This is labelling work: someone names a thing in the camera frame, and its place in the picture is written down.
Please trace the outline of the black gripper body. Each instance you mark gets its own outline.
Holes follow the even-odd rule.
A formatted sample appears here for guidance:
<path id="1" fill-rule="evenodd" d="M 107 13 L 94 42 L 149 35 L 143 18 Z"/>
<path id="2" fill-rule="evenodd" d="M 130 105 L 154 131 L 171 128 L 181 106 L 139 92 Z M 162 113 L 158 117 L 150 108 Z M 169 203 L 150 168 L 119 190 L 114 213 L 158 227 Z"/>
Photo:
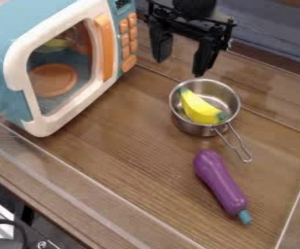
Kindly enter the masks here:
<path id="1" fill-rule="evenodd" d="M 173 32 L 199 41 L 205 36 L 219 40 L 221 49 L 229 47 L 237 22 L 217 10 L 217 0 L 149 0 L 146 23 L 154 19 Z"/>

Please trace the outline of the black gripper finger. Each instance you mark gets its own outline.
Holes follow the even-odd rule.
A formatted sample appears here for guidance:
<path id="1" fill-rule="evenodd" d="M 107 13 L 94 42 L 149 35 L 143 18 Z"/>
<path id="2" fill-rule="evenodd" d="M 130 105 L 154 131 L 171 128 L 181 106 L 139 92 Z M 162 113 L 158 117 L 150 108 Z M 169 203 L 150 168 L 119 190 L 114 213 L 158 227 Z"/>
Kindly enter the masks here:
<path id="1" fill-rule="evenodd" d="M 151 19 L 149 22 L 149 35 L 153 57 L 158 63 L 162 63 L 173 53 L 173 32 L 162 23 Z"/>
<path id="2" fill-rule="evenodd" d="M 205 36 L 199 40 L 198 50 L 193 58 L 193 69 L 191 73 L 195 77 L 201 77 L 205 72 L 213 67 L 221 45 L 219 40 L 214 37 Z"/>

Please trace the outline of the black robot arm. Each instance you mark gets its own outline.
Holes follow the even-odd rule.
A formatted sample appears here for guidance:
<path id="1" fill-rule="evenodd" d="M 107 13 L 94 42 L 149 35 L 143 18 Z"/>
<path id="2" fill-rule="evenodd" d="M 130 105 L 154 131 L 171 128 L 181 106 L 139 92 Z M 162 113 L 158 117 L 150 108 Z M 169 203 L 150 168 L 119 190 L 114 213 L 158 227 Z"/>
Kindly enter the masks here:
<path id="1" fill-rule="evenodd" d="M 201 77 L 213 68 L 219 52 L 230 46 L 234 18 L 217 11 L 217 0 L 171 0 L 171 5 L 159 0 L 147 2 L 145 19 L 155 61 L 161 63 L 171 56 L 178 34 L 198 42 L 191 73 Z"/>

